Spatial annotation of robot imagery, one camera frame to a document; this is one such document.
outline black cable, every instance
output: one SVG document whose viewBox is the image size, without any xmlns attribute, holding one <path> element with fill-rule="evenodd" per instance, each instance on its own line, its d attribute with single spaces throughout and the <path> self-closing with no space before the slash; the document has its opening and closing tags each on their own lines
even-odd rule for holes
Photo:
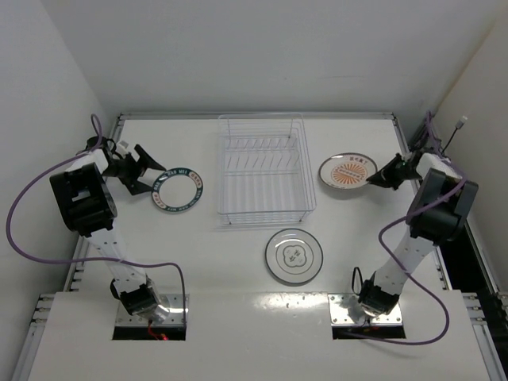
<svg viewBox="0 0 508 381">
<path fill-rule="evenodd" d="M 445 150 L 446 148 L 448 148 L 448 146 L 450 145 L 450 143 L 452 143 L 452 140 L 453 138 L 455 137 L 455 134 L 457 133 L 459 129 L 457 127 L 455 127 L 455 130 L 453 131 L 452 135 L 450 136 L 450 138 L 448 139 L 448 142 L 446 143 L 446 145 L 444 146 L 444 148 L 441 149 L 441 155 L 444 155 L 445 153 Z"/>
<path fill-rule="evenodd" d="M 351 278 L 351 291 L 354 295 L 360 295 L 360 292 L 355 292 L 355 284 L 356 284 L 356 275 L 360 278 L 360 290 L 362 285 L 364 284 L 364 277 L 362 276 L 362 271 L 359 267 L 355 267 L 352 269 L 352 278 Z"/>
</svg>

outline orange sunburst design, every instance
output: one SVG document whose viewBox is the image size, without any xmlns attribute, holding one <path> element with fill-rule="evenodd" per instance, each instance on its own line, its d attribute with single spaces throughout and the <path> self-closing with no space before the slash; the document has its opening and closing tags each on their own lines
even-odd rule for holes
<svg viewBox="0 0 508 381">
<path fill-rule="evenodd" d="M 357 163 L 340 164 L 332 170 L 332 179 L 343 185 L 357 184 L 366 177 L 367 170 Z"/>
</svg>

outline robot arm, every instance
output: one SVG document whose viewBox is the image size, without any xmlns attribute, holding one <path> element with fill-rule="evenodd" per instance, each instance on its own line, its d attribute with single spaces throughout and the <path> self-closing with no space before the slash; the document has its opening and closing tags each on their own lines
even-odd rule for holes
<svg viewBox="0 0 508 381">
<path fill-rule="evenodd" d="M 436 155 L 413 152 L 406 159 L 397 155 L 368 181 L 380 187 L 397 189 L 405 179 L 424 179 L 408 211 L 411 214 L 448 193 L 461 177 Z M 395 257 L 406 270 L 390 258 L 364 282 L 358 302 L 366 314 L 378 316 L 391 312 L 397 305 L 408 274 L 416 270 L 435 246 L 454 240 L 460 233 L 477 190 L 478 184 L 467 181 L 448 200 L 406 219 L 406 233 L 394 250 Z"/>
<path fill-rule="evenodd" d="M 88 145 L 93 146 L 95 141 L 89 140 Z M 121 263 L 130 258 L 114 224 L 117 209 L 102 177 L 119 177 L 131 194 L 150 191 L 151 187 L 139 182 L 138 177 L 149 167 L 158 170 L 164 167 L 141 146 L 134 149 L 140 156 L 137 162 L 126 151 L 126 144 L 119 144 L 111 152 L 104 140 L 100 149 L 76 160 L 65 172 L 52 176 L 50 183 L 65 225 L 89 241 L 101 256 L 119 259 L 106 262 L 114 277 L 110 286 L 114 297 L 120 299 L 129 314 L 160 322 L 165 320 L 169 309 L 160 302 L 153 282 L 144 269 Z"/>
</svg>

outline dish rack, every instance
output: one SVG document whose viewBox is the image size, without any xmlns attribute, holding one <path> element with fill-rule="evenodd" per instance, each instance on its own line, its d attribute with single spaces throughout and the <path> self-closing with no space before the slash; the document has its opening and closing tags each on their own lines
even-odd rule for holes
<svg viewBox="0 0 508 381">
<path fill-rule="evenodd" d="M 219 125 L 224 225 L 296 223 L 316 208 L 302 115 L 221 115 Z"/>
</svg>

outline plate with orange sunburst design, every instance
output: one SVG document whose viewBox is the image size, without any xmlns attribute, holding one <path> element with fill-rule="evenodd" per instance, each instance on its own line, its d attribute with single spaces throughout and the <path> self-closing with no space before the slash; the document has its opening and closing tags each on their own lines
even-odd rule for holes
<svg viewBox="0 0 508 381">
<path fill-rule="evenodd" d="M 319 167 L 319 178 L 329 187 L 356 189 L 378 171 L 373 159 L 361 153 L 341 153 L 328 158 Z"/>
</svg>

